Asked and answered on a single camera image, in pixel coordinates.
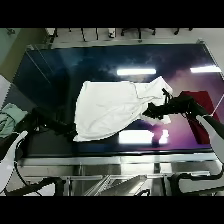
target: white garment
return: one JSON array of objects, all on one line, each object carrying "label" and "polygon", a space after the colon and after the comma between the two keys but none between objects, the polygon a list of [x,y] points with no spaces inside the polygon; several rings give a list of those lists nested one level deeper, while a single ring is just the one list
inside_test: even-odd
[{"label": "white garment", "polygon": [[164,104],[162,88],[172,94],[172,88],[160,76],[150,83],[89,82],[83,83],[76,102],[75,123],[78,135],[74,141],[91,141],[110,137],[137,119],[150,124],[170,123],[142,115],[148,103]]}]

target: white floor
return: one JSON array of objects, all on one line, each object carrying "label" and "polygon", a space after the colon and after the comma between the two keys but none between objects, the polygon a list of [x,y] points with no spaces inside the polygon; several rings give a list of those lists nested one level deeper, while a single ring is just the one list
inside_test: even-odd
[{"label": "white floor", "polygon": [[[180,29],[177,36],[173,33],[175,28],[157,28],[156,35],[152,35],[152,31],[147,28],[142,28],[142,39],[148,38],[202,38],[208,45],[212,52],[216,62],[222,71],[224,71],[224,28],[194,28],[189,31],[188,28]],[[54,39],[54,43],[60,42],[76,42],[83,41],[80,28],[71,28],[72,32],[69,32],[68,28],[58,28],[58,37]],[[95,28],[84,28],[84,34],[86,41],[96,40]],[[125,40],[125,39],[137,39],[138,32],[133,29],[126,31],[124,36],[121,36],[121,28],[116,28],[116,37],[111,39],[108,37],[107,28],[98,28],[99,40]]]}]

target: dark glossy tabletop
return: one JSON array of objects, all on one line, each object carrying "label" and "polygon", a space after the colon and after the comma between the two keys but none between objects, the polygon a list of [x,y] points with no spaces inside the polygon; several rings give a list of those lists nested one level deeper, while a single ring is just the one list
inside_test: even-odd
[{"label": "dark glossy tabletop", "polygon": [[[213,105],[223,94],[220,73],[191,73],[192,67],[215,65],[204,44],[153,44],[130,46],[97,46],[32,50],[24,54],[6,103],[15,103],[30,111],[35,106],[60,114],[64,122],[74,121],[76,99],[83,82],[151,82],[158,76],[181,91],[208,91]],[[155,68],[154,75],[118,76],[117,69]],[[217,110],[221,122],[224,104]],[[171,123],[152,126],[137,120],[125,130],[148,130],[154,133],[147,144],[119,144],[119,133],[92,142],[68,142],[53,131],[33,136],[28,144],[28,157],[71,157],[77,155],[108,155],[121,152],[174,153],[209,151],[210,145],[197,144],[188,121],[181,115],[170,115]],[[163,130],[169,134],[159,143]]]}]

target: light green fabric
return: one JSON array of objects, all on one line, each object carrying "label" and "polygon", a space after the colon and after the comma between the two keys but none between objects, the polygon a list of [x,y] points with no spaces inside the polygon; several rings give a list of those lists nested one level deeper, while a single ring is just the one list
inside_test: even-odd
[{"label": "light green fabric", "polygon": [[26,114],[26,111],[22,111],[16,105],[7,104],[0,111],[0,137],[5,138],[10,135]]}]

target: dark red garment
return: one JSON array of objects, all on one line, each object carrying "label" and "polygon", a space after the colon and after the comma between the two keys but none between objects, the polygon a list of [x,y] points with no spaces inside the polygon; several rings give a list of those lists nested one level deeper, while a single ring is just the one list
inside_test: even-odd
[{"label": "dark red garment", "polygon": [[[183,91],[181,94],[186,94],[188,96],[192,96],[194,100],[200,104],[202,107],[206,109],[208,114],[211,114],[214,111],[214,107],[212,104],[212,100],[207,91],[199,91],[199,92],[190,92],[190,91]],[[218,115],[214,113],[213,118],[219,121]],[[210,144],[209,136],[207,131],[198,121],[188,121],[191,127],[192,132],[196,138],[198,144]]]}]

